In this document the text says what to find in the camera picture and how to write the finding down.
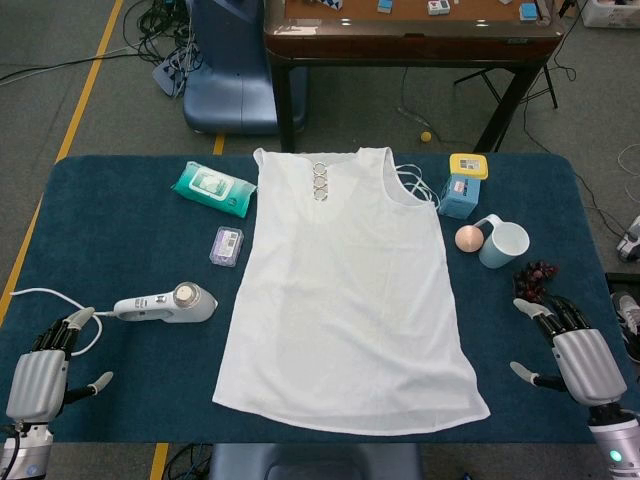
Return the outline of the left robot hand grey black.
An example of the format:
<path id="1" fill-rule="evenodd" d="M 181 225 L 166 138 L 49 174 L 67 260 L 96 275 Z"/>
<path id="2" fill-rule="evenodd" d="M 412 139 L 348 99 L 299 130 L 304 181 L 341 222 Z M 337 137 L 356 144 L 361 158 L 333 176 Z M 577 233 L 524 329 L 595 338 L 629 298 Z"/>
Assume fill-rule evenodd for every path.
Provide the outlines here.
<path id="1" fill-rule="evenodd" d="M 87 307 L 53 322 L 18 359 L 6 415 L 17 423 L 46 424 L 63 407 L 98 395 L 113 379 L 107 371 L 84 387 L 68 388 L 69 363 L 80 331 L 95 313 Z"/>

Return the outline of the right robot hand grey black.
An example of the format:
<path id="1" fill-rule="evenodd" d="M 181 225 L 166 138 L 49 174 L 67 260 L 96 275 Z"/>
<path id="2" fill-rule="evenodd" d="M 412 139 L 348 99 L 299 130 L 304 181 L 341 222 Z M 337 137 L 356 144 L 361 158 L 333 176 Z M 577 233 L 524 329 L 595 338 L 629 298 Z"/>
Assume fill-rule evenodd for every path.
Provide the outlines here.
<path id="1" fill-rule="evenodd" d="M 511 370 L 525 382 L 559 392 L 567 392 L 577 403 L 600 407 L 620 400 L 626 382 L 611 350 L 599 330 L 571 301 L 553 296 L 545 306 L 522 298 L 513 305 L 539 328 L 551 347 L 559 374 L 533 372 L 519 362 Z"/>

